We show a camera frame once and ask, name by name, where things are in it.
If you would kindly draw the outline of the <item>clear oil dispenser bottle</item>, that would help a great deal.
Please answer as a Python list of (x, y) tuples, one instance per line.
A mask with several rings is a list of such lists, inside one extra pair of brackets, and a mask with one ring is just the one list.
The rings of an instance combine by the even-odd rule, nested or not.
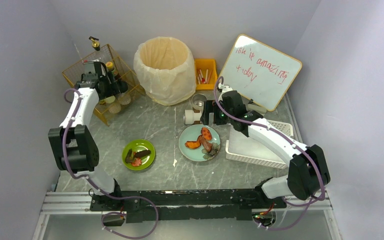
[(93, 36), (90, 36), (88, 39), (92, 42), (95, 55), (94, 60), (106, 64), (108, 62), (108, 58), (104, 49), (101, 47), (99, 39)]

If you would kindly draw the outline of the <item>black lid shaker jar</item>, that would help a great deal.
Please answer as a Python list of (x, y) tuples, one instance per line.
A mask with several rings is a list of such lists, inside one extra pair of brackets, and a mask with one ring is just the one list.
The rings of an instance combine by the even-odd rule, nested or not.
[(117, 87), (119, 92), (117, 97), (118, 102), (122, 106), (130, 104), (131, 96), (129, 94), (129, 85), (125, 81), (121, 80), (117, 83)]

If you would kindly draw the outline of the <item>cream lid shaker jar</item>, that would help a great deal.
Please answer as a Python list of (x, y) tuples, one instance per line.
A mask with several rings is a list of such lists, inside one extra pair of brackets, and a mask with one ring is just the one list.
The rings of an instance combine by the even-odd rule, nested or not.
[(108, 111), (111, 114), (117, 114), (122, 109), (121, 104), (118, 102), (115, 96), (110, 96), (105, 98), (104, 102), (108, 105)]

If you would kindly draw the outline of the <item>red cap sauce bottle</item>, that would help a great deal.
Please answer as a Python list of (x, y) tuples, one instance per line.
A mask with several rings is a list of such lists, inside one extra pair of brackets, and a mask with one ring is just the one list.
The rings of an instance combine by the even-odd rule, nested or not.
[(108, 61), (105, 64), (105, 66), (106, 66), (107, 70), (112, 73), (115, 81), (118, 81), (121, 79), (121, 76), (120, 76), (117, 68), (115, 67), (115, 64), (112, 61)]

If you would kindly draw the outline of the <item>white mug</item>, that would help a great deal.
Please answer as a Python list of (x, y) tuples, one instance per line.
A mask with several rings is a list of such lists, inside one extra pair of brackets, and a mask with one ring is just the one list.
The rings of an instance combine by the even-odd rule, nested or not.
[(201, 122), (202, 112), (195, 109), (187, 109), (184, 111), (183, 121), (185, 125), (193, 125)]

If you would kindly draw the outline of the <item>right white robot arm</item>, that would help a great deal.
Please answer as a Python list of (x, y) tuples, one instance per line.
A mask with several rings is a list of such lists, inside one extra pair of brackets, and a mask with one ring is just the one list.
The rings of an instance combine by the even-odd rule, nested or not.
[(204, 102), (200, 121), (208, 125), (209, 115), (213, 113), (214, 124), (232, 125), (245, 137), (263, 144), (288, 167), (287, 175), (263, 181), (260, 189), (265, 198), (295, 196), (300, 200), (325, 199), (325, 186), (331, 178), (321, 147), (316, 144), (307, 146), (282, 133), (262, 114), (247, 109), (235, 90), (225, 91), (220, 97), (219, 100)]

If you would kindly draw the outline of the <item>white plastic basket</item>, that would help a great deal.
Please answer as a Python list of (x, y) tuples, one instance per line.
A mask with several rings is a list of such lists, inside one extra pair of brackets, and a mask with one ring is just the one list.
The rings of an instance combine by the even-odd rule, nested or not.
[(246, 137), (230, 127), (229, 137), (225, 144), (228, 160), (254, 164), (264, 167), (285, 169), (288, 165), (274, 152), (255, 139)]

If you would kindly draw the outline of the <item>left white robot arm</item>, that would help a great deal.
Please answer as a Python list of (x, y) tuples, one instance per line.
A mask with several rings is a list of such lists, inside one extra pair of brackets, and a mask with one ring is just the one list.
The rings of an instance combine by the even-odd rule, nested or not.
[(83, 67), (80, 80), (64, 92), (73, 94), (68, 113), (59, 127), (49, 130), (48, 140), (59, 170), (86, 181), (96, 196), (120, 199), (116, 180), (98, 166), (99, 149), (89, 131), (96, 105), (114, 93), (114, 77), (100, 61), (87, 61)]

